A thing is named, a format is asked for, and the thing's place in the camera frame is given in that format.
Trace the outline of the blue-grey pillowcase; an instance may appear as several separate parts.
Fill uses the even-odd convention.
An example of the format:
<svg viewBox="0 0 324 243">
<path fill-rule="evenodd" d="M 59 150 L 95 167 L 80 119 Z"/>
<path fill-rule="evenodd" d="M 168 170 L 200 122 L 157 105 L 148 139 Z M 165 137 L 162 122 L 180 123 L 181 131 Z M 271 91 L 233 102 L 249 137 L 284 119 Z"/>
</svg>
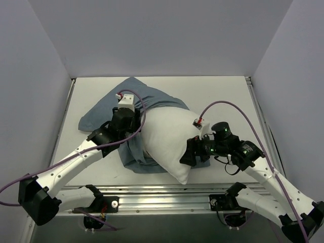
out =
<svg viewBox="0 0 324 243">
<path fill-rule="evenodd" d="M 94 105 L 78 122 L 78 130 L 82 132 L 92 132 L 99 128 L 104 122 L 112 119 L 112 110 L 117 104 L 116 93 L 121 90 L 130 89 L 136 92 L 138 97 L 134 98 L 135 108 L 143 113 L 143 106 L 147 110 L 158 107 L 177 107 L 189 112 L 188 106 L 180 99 L 168 95 L 167 93 L 150 87 L 140 80 L 129 77 L 110 92 L 108 92 L 96 105 Z M 137 174 L 157 174 L 165 173 L 154 159 L 148 158 L 143 151 L 143 143 L 140 135 L 136 135 L 131 140 L 123 143 L 118 148 L 118 153 L 126 169 Z"/>
</svg>

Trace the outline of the white pillow insert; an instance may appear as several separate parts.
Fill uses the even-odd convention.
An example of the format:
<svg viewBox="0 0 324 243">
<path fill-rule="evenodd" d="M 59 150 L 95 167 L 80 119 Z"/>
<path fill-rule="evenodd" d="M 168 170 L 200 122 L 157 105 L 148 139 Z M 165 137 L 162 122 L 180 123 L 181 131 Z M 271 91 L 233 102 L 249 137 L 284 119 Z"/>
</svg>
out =
<svg viewBox="0 0 324 243">
<path fill-rule="evenodd" d="M 198 114 L 178 107 L 158 107 L 146 113 L 141 138 L 144 150 L 179 183 L 185 185 L 191 166 L 180 163 L 187 140 L 199 135 Z"/>
</svg>

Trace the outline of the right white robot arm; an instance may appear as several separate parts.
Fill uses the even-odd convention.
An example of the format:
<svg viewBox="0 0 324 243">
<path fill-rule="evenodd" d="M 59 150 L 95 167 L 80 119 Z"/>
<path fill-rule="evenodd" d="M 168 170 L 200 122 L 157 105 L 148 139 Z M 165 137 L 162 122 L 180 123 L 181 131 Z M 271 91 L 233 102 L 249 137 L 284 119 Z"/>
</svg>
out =
<svg viewBox="0 0 324 243">
<path fill-rule="evenodd" d="M 193 122 L 199 135 L 187 140 L 187 148 L 180 159 L 182 164 L 195 166 L 196 159 L 224 157 L 228 164 L 237 166 L 259 182 L 273 199 L 253 192 L 236 182 L 224 193 L 221 202 L 225 209 L 249 209 L 278 225 L 291 242 L 309 242 L 323 225 L 323 201 L 315 202 L 297 189 L 271 163 L 266 154 L 251 141 L 241 140 L 232 134 L 227 122 L 214 124 L 213 139 L 208 123 L 201 118 Z"/>
</svg>

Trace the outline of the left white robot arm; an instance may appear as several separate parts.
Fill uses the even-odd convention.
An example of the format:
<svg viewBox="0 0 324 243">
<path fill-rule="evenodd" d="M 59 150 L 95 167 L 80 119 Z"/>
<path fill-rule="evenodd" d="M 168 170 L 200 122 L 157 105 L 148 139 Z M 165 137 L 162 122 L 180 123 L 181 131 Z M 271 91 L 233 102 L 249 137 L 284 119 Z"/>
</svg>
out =
<svg viewBox="0 0 324 243">
<path fill-rule="evenodd" d="M 106 200 L 94 185 L 63 190 L 63 187 L 91 164 L 105 158 L 126 142 L 127 136 L 141 128 L 138 108 L 113 109 L 110 121 L 95 129 L 65 159 L 45 172 L 28 175 L 19 183 L 18 202 L 41 226 L 50 222 L 58 212 L 72 210 L 76 213 L 116 212 L 118 200 Z"/>
</svg>

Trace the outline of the aluminium mounting rail frame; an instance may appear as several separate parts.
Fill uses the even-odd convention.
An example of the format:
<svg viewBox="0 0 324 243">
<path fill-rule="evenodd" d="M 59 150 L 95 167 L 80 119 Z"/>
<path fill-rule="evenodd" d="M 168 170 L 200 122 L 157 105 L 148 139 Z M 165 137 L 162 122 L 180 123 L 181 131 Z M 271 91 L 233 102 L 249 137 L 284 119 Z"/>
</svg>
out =
<svg viewBox="0 0 324 243">
<path fill-rule="evenodd" d="M 67 110 L 67 116 L 60 135 L 56 162 L 49 168 L 29 174 L 35 176 L 52 168 L 70 155 L 92 132 L 78 130 L 78 122 L 108 92 L 128 77 L 86 77 L 76 80 L 75 88 Z M 135 77 L 146 85 L 161 90 L 170 96 L 182 100 L 190 111 L 210 122 L 208 134 L 212 138 L 212 125 L 228 122 L 232 134 L 241 140 L 251 141 L 261 149 L 267 160 L 275 168 L 264 147 L 257 112 L 247 79 L 244 76 L 165 76 Z M 130 90 L 119 91 L 132 94 Z M 141 128 L 136 134 L 128 135 L 127 141 L 140 135 L 148 110 L 143 106 Z M 118 196 L 117 214 L 164 214 L 164 213 L 201 213 L 211 210 L 209 195 L 224 194 L 234 183 L 240 182 L 267 199 L 273 197 L 254 178 L 238 171 L 237 166 L 230 165 L 224 157 L 210 157 L 191 167 L 185 185 L 179 183 L 168 172 L 157 174 L 137 174 L 126 169 L 120 159 L 118 150 L 105 158 L 91 164 L 73 179 L 63 190 L 78 189 L 85 185 L 94 185 L 104 196 Z M 112 213 L 82 214 L 98 220 L 99 215 Z"/>
</svg>

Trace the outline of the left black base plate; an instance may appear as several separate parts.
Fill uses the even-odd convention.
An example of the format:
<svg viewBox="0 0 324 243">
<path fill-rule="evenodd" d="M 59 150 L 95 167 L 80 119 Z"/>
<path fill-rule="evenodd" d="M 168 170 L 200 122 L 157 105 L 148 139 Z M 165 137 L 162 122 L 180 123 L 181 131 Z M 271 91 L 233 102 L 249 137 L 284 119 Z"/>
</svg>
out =
<svg viewBox="0 0 324 243">
<path fill-rule="evenodd" d="M 102 196 L 97 197 L 87 208 L 76 208 L 73 209 L 73 213 L 117 213 L 119 207 L 118 196 Z"/>
</svg>

